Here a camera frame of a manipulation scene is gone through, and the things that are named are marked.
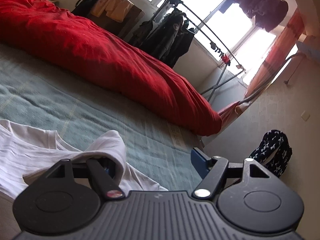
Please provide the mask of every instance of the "ribbed black surface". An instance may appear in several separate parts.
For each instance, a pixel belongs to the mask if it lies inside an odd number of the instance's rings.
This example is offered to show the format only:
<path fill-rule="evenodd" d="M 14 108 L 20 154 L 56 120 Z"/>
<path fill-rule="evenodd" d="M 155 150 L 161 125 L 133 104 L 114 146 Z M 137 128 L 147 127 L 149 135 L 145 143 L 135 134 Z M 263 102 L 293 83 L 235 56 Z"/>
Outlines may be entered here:
<path fill-rule="evenodd" d="M 17 240 L 295 240 L 294 232 L 273 237 L 252 236 L 235 230 L 215 212 L 210 202 L 195 201 L 186 192 L 132 192 L 123 201 L 107 203 L 98 218 L 75 233 Z"/>

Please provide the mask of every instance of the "yellow towel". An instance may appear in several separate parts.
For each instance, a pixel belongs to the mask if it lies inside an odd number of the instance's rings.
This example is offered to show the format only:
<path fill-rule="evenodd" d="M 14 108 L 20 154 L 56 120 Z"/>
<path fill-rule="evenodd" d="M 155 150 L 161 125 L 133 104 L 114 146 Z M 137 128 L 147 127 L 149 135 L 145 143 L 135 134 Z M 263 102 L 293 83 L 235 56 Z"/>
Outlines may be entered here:
<path fill-rule="evenodd" d="M 129 0 L 98 0 L 90 13 L 100 17 L 103 11 L 106 11 L 109 18 L 117 22 L 123 22 L 132 6 L 133 3 Z"/>

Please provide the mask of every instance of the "mattress label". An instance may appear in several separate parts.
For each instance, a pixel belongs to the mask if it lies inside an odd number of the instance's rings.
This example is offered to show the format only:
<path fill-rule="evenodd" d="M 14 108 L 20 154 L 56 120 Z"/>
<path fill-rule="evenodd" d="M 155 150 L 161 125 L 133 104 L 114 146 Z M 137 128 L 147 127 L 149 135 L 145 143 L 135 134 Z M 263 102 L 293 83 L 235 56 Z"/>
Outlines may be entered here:
<path fill-rule="evenodd" d="M 186 145 L 184 143 L 180 127 L 177 125 L 168 123 L 172 143 L 175 147 L 186 150 Z"/>

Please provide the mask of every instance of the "clothes drying rack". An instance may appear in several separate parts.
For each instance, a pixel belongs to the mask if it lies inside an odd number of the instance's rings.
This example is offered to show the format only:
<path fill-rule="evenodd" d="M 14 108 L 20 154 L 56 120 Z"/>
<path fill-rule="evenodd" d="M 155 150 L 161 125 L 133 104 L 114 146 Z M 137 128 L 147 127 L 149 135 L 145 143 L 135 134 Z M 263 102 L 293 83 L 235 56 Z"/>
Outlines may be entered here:
<path fill-rule="evenodd" d="M 166 0 L 164 1 L 164 3 L 161 5 L 161 7 L 157 10 L 157 12 L 160 12 L 164 7 L 166 7 L 168 4 L 172 4 L 172 1 L 170 0 Z M 183 1 L 181 0 L 174 0 L 174 7 L 177 7 L 178 4 L 183 5 L 188 11 L 190 11 L 196 18 L 198 18 L 200 20 L 200 22 L 206 26 L 208 28 L 208 30 L 221 42 L 221 44 L 227 49 L 227 51 L 229 52 L 230 56 L 232 58 L 235 59 L 235 61 L 238 63 L 237 68 L 242 69 L 238 74 L 231 76 L 230 78 L 228 78 L 227 80 L 225 80 L 224 82 L 220 83 L 226 69 L 228 66 L 228 63 L 225 63 L 224 68 L 220 74 L 220 77 L 217 80 L 217 83 L 215 85 L 213 85 L 212 87 L 208 88 L 207 90 L 203 91 L 202 93 L 200 93 L 201 95 L 204 95 L 205 93 L 209 92 L 210 90 L 212 90 L 210 96 L 208 97 L 207 101 L 210 102 L 214 92 L 221 86 L 223 86 L 224 84 L 228 83 L 229 81 L 231 81 L 232 79 L 236 78 L 237 76 L 239 76 L 240 74 L 242 74 L 243 72 L 245 72 L 245 68 L 239 63 L 239 61 L 236 59 L 235 55 L 230 51 L 230 49 L 223 43 L 223 41 L 214 33 L 214 31 L 198 16 L 195 14 L 195 12 L 193 12 L 187 5 L 184 4 Z M 153 15 L 152 20 L 157 16 L 157 12 Z M 184 17 L 191 22 L 195 28 L 200 31 L 209 41 L 210 44 L 215 44 L 215 42 L 213 42 L 207 34 L 204 33 L 204 31 L 201 30 L 201 28 L 199 28 L 193 21 L 191 21 L 186 15 L 184 15 Z M 218 51 L 221 55 L 221 49 L 218 48 L 216 45 L 216 52 Z"/>

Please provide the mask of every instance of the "black and white patterned fabric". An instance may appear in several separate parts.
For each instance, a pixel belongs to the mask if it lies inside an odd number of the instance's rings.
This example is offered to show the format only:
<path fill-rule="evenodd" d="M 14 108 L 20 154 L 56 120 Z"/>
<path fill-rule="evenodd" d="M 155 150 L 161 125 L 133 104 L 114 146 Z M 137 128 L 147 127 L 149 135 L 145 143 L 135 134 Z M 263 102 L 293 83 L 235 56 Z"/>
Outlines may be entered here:
<path fill-rule="evenodd" d="M 274 151 L 277 150 L 274 157 L 264 165 L 278 178 L 284 173 L 292 155 L 292 149 L 289 146 L 287 136 L 279 130 L 267 132 L 262 139 L 259 147 L 249 156 L 259 163 L 265 162 Z"/>

